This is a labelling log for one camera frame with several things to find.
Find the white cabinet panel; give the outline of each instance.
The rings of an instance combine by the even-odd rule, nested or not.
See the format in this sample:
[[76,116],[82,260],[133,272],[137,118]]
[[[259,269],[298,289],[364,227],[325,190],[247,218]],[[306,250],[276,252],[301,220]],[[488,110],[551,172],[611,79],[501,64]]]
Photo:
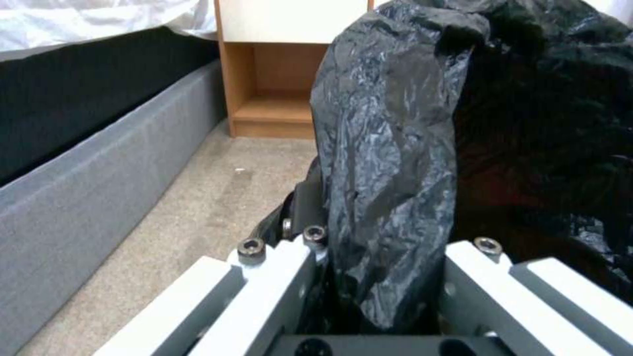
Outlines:
[[367,0],[220,0],[225,42],[331,43]]

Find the open cabinet compartment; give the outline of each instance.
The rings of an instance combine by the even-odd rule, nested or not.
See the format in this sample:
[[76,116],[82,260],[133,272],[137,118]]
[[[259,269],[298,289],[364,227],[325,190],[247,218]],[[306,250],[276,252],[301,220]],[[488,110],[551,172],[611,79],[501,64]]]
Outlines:
[[223,45],[231,136],[314,138],[310,90],[328,45]]

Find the black plastic part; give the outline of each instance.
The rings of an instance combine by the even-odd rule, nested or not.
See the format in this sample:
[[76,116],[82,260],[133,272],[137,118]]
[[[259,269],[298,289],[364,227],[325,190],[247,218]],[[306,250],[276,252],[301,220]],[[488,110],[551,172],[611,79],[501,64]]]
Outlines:
[[266,356],[507,356],[498,338],[282,335]]
[[325,227],[325,210],[322,207],[321,180],[303,181],[294,188],[291,236],[303,233],[308,226]]

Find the black garbage bag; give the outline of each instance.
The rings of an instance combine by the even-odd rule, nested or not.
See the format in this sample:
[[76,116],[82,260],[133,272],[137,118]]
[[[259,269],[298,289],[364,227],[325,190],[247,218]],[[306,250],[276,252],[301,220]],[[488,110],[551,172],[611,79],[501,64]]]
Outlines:
[[359,331],[410,330],[449,239],[553,254],[633,298],[630,33],[580,0],[396,0],[335,39],[310,103]]

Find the wooden shelf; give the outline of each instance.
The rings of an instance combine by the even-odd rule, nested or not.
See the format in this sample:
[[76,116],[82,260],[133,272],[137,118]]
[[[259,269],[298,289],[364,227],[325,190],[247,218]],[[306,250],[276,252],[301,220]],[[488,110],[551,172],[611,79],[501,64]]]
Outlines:
[[308,98],[284,96],[256,96],[233,114],[235,121],[287,122],[312,124]]
[[235,136],[314,138],[307,96],[255,96],[233,114],[231,126]]

